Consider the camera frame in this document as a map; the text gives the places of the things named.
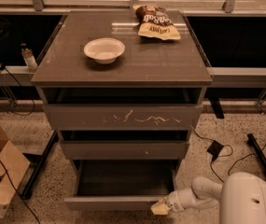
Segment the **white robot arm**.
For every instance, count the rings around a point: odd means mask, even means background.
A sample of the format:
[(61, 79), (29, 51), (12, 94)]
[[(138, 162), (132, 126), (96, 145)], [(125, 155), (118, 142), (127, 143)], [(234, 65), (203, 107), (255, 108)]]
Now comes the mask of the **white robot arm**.
[(249, 173), (234, 173), (223, 184), (196, 177), (151, 206), (154, 215), (204, 210), (219, 204), (220, 224), (266, 224), (266, 182)]

